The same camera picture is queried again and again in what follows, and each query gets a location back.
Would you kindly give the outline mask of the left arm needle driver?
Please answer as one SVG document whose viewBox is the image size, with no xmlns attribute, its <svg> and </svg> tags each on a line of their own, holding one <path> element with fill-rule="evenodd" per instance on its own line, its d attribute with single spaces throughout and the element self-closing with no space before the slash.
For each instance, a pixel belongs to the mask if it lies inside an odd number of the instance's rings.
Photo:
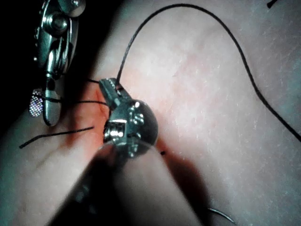
<svg viewBox="0 0 301 226">
<path fill-rule="evenodd" d="M 137 99 L 116 99 L 103 131 L 103 142 L 112 142 L 122 156 L 134 158 L 155 145 L 158 122 L 151 108 Z"/>
</svg>

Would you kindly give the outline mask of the left arm needle driver jaw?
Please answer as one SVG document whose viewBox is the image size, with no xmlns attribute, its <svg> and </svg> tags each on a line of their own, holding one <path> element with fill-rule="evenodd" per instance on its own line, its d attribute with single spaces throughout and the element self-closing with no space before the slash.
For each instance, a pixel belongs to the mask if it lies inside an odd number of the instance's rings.
<svg viewBox="0 0 301 226">
<path fill-rule="evenodd" d="M 124 87 L 121 84 L 117 85 L 116 81 L 117 80 L 115 78 L 107 79 L 107 82 L 109 84 L 107 100 L 109 102 L 112 102 L 116 98 L 130 99 L 130 95 L 128 94 L 128 92 L 124 89 Z"/>
<path fill-rule="evenodd" d="M 115 110 L 120 105 L 116 79 L 101 79 L 99 80 L 99 87 L 109 109 Z"/>
</svg>

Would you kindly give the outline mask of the right arm needle driver jaw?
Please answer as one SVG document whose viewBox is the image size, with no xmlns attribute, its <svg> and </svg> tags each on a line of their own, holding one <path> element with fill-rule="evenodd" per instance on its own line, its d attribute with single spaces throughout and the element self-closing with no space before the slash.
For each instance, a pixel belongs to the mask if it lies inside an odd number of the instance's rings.
<svg viewBox="0 0 301 226">
<path fill-rule="evenodd" d="M 28 113 L 31 117 L 39 117 L 43 112 L 42 90 L 34 89 L 29 102 Z"/>
<path fill-rule="evenodd" d="M 48 126 L 55 126 L 61 113 L 61 98 L 55 90 L 55 80 L 52 77 L 46 78 L 46 85 L 43 88 L 43 118 Z"/>
</svg>

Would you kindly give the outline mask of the right arm needle driver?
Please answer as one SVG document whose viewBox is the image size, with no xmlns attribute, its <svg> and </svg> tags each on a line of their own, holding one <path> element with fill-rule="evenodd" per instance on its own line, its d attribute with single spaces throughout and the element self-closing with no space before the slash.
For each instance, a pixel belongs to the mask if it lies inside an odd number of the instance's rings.
<svg viewBox="0 0 301 226">
<path fill-rule="evenodd" d="M 33 60 L 38 69 L 59 78 L 68 71 L 79 31 L 85 0 L 42 0 L 34 33 Z"/>
</svg>

